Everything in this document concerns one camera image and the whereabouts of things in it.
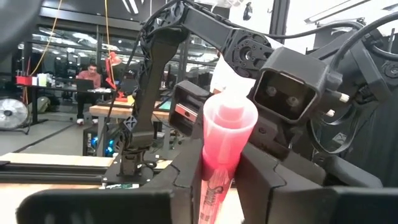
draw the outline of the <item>blue light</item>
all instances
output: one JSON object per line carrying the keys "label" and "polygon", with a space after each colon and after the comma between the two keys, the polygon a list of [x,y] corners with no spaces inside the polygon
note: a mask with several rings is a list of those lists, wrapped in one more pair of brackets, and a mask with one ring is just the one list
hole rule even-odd
{"label": "blue light", "polygon": [[94,137],[91,139],[91,146],[95,147],[97,145],[98,138]]}
{"label": "blue light", "polygon": [[113,154],[113,148],[112,147],[108,147],[107,149],[106,149],[106,152],[105,153],[107,153],[107,154]]}

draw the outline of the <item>person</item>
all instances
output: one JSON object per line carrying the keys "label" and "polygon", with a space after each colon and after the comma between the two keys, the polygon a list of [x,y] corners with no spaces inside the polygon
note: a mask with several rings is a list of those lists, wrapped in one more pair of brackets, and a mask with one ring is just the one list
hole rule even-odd
{"label": "person", "polygon": [[[94,89],[101,87],[101,75],[97,73],[97,65],[91,63],[86,71],[81,71],[76,78],[92,80],[94,82]],[[84,115],[83,110],[85,103],[91,103],[95,105],[98,99],[98,95],[95,93],[77,93],[77,123],[83,125]],[[98,117],[92,117],[93,124],[98,124]]]}

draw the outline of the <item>window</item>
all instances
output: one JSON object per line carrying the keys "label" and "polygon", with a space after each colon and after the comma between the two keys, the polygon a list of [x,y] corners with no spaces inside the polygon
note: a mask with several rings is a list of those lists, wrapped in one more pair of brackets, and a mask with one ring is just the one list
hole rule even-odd
{"label": "window", "polygon": [[57,30],[52,32],[51,29],[39,27],[36,32],[32,34],[33,41],[45,42],[50,40],[50,43],[69,45],[71,47],[80,47],[87,49],[96,49],[97,40],[94,34],[82,34],[79,32],[72,32],[67,30]]}
{"label": "window", "polygon": [[191,35],[188,49],[188,61],[215,64],[218,61],[217,49],[200,37]]}
{"label": "window", "polygon": [[214,69],[215,66],[188,63],[185,79],[205,90],[210,90]]}
{"label": "window", "polygon": [[39,27],[32,34],[31,70],[42,57],[48,41],[50,45],[36,73],[51,73],[59,78],[73,78],[90,63],[96,61],[95,34],[58,29],[52,32],[49,28]]}
{"label": "window", "polygon": [[[102,38],[102,51],[107,52],[108,50],[111,50],[117,54],[129,55],[132,52],[132,48],[135,42],[136,40],[123,39],[119,37],[109,37],[109,44],[108,44],[108,38],[106,35],[104,35]],[[177,50],[177,53],[175,54],[172,60],[178,60],[180,58],[179,53],[180,49]],[[137,47],[136,55],[142,55],[142,50],[140,45],[138,45]]]}
{"label": "window", "polygon": [[[32,44],[31,69],[36,67],[44,50],[44,44]],[[95,59],[96,52],[93,50],[49,45],[36,73],[50,73],[59,78],[75,77]]]}

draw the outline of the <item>wire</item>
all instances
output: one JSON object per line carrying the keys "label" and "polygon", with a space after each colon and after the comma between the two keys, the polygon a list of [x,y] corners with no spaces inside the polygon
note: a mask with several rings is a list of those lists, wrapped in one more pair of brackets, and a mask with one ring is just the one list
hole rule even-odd
{"label": "wire", "polygon": [[[394,21],[396,19],[398,19],[398,12],[384,16],[384,17],[370,23],[366,27],[363,27],[359,31],[357,31],[336,52],[335,56],[333,57],[332,61],[329,64],[328,72],[333,73],[333,72],[337,71],[339,63],[343,59],[344,55],[350,50],[350,48],[352,48],[352,46],[354,44],[356,44],[358,41],[360,41],[364,35],[370,33],[374,29],[377,29],[379,26],[382,26],[382,25],[384,25],[388,22]],[[351,146],[351,144],[354,140],[354,137],[355,137],[356,133],[358,132],[359,119],[361,117],[360,110],[356,110],[353,114],[354,114],[353,120],[351,122],[349,134],[346,138],[346,141],[338,149],[336,149],[334,151],[328,151],[320,144],[319,140],[317,139],[315,129],[313,127],[313,121],[309,120],[307,122],[306,127],[307,127],[307,131],[308,131],[308,136],[310,138],[310,141],[311,141],[313,147],[318,152],[323,152],[323,153],[327,153],[327,154],[339,154],[339,153],[347,150]]]}
{"label": "wire", "polygon": [[361,117],[361,111],[356,110],[353,116],[353,120],[351,122],[351,125],[349,127],[349,134],[346,138],[346,141],[338,148],[335,149],[334,151],[329,151],[325,149],[319,142],[317,138],[317,134],[315,133],[315,128],[313,127],[313,121],[310,119],[307,121],[306,127],[308,131],[308,137],[310,138],[312,146],[318,151],[326,154],[339,154],[347,149],[352,145],[355,135],[358,132],[359,128],[359,119]]}
{"label": "wire", "polygon": [[394,43],[394,34],[396,32],[395,28],[392,28],[391,30],[391,35],[390,38],[388,40],[388,47],[387,47],[387,51],[383,51],[380,48],[376,47],[375,45],[366,46],[366,49],[370,52],[372,52],[374,55],[383,58],[384,60],[390,60],[393,62],[398,62],[398,55],[397,54],[392,54],[391,50],[392,50],[392,44]]}
{"label": "wire", "polygon": [[[42,63],[43,58],[44,58],[44,55],[45,55],[45,53],[47,52],[47,49],[49,48],[49,45],[50,45],[52,36],[54,35],[55,26],[57,25],[58,13],[59,13],[59,11],[60,11],[61,5],[62,5],[62,0],[60,0],[60,3],[58,4],[57,11],[55,12],[54,23],[52,24],[52,28],[51,28],[51,33],[50,33],[49,40],[47,41],[47,44],[46,44],[46,46],[45,46],[45,48],[44,48],[44,50],[43,50],[43,54],[42,54],[42,56],[40,57],[39,62],[37,62],[35,69],[33,69],[32,73],[29,74],[30,77],[31,77],[31,76],[37,71],[37,69],[39,68],[40,63]],[[29,70],[30,70],[30,59],[29,59],[29,63],[28,63],[27,73],[28,73]],[[22,90],[22,100],[23,100],[23,101],[26,101],[26,104],[28,103],[28,93],[27,93],[27,87],[26,87],[26,86],[25,86],[25,87],[23,88],[23,90]]]}
{"label": "wire", "polygon": [[340,61],[343,59],[344,55],[350,50],[350,48],[352,48],[354,44],[360,41],[364,35],[370,33],[374,29],[377,29],[379,26],[382,26],[388,22],[392,22],[396,19],[398,19],[398,12],[384,16],[357,31],[345,43],[343,43],[340,49],[336,52],[329,64],[329,72],[337,71]]}
{"label": "wire", "polygon": [[[178,2],[178,1],[179,1],[179,0],[169,1],[168,3],[166,3],[165,5],[163,5],[158,11],[156,11],[155,13],[153,13],[153,15],[151,15],[150,18],[147,20],[146,24],[144,24],[144,25],[142,26],[142,29],[138,32],[137,40],[136,40],[136,42],[134,43],[134,46],[133,46],[133,48],[132,48],[132,50],[131,50],[131,54],[130,54],[129,60],[127,61],[126,66],[124,67],[124,70],[123,70],[122,74],[125,74],[125,73],[128,71],[128,69],[129,69],[129,65],[130,65],[130,63],[131,63],[131,60],[132,60],[134,54],[136,53],[136,50],[137,50],[137,47],[138,47],[138,43],[139,43],[139,41],[140,41],[140,39],[141,39],[141,37],[142,37],[142,35],[143,35],[143,32],[144,32],[145,28],[148,26],[148,24],[150,24],[150,22],[148,22],[148,21],[154,20],[154,18],[157,17],[164,9],[167,9],[168,7],[170,7],[171,5],[175,4],[175,3]],[[111,104],[110,104],[110,106],[109,106],[108,114],[106,115],[106,118],[105,118],[105,125],[103,126],[103,128],[102,128],[102,130],[101,130],[101,134],[100,134],[100,136],[98,137],[98,142],[101,142],[102,139],[103,139],[104,136],[105,136],[106,124],[108,124],[109,121],[110,121],[110,119],[111,119],[111,113],[112,113],[112,109],[113,109],[113,106],[114,106],[114,102],[116,101],[116,98],[118,97],[118,91],[119,91],[119,88],[115,89],[115,93],[114,93],[114,95],[113,95],[113,97],[112,97]]]}
{"label": "wire", "polygon": [[[108,0],[105,0],[105,24],[106,24],[106,38],[107,38],[107,43],[108,43],[108,57],[111,56],[111,44],[109,41],[109,24],[108,24]],[[110,70],[111,70],[111,80],[112,80],[112,84],[115,84],[114,82],[114,76],[113,76],[113,67],[112,65],[110,66]]]}
{"label": "wire", "polygon": [[331,24],[327,24],[324,26],[321,26],[319,28],[309,30],[306,32],[302,32],[299,34],[293,34],[293,35],[275,35],[275,34],[265,34],[265,36],[270,37],[270,38],[275,38],[275,39],[294,39],[294,38],[299,38],[299,37],[305,37],[307,35],[312,35],[316,34],[320,31],[326,30],[326,29],[331,29],[331,28],[340,28],[340,27],[350,27],[356,30],[362,29],[364,26],[358,22],[353,22],[353,21],[348,21],[348,22],[334,22]]}
{"label": "wire", "polygon": [[386,52],[381,50],[380,48],[376,47],[375,45],[372,46],[366,46],[366,49],[370,52],[372,52],[374,55],[383,58],[384,60],[390,60],[393,62],[398,62],[398,55],[397,54],[393,54],[390,52]]}
{"label": "wire", "polygon": [[33,71],[32,71],[32,73],[30,74],[30,76],[32,76],[32,75],[37,71],[37,69],[38,69],[39,66],[40,66],[40,63],[42,62],[42,60],[43,60],[43,58],[44,58],[45,53],[47,52],[47,49],[48,49],[48,47],[49,47],[49,45],[50,45],[50,42],[51,42],[51,38],[52,38],[52,36],[54,35],[55,25],[57,25],[58,13],[59,13],[59,10],[60,10],[60,8],[61,8],[61,4],[62,4],[62,0],[60,0],[60,4],[58,5],[57,11],[56,11],[56,13],[55,13],[54,23],[53,23],[52,28],[51,28],[51,33],[50,33],[49,41],[47,42],[47,45],[45,46],[45,48],[44,48],[44,50],[43,50],[43,54],[42,54],[42,56],[40,57],[39,62],[37,62],[37,65],[36,65],[35,69],[33,69]]}

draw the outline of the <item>fan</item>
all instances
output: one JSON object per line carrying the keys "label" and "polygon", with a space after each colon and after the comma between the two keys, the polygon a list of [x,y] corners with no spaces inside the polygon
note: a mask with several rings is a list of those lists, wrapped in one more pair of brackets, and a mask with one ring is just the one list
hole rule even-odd
{"label": "fan", "polygon": [[0,129],[17,129],[28,119],[29,110],[23,102],[15,99],[0,100]]}

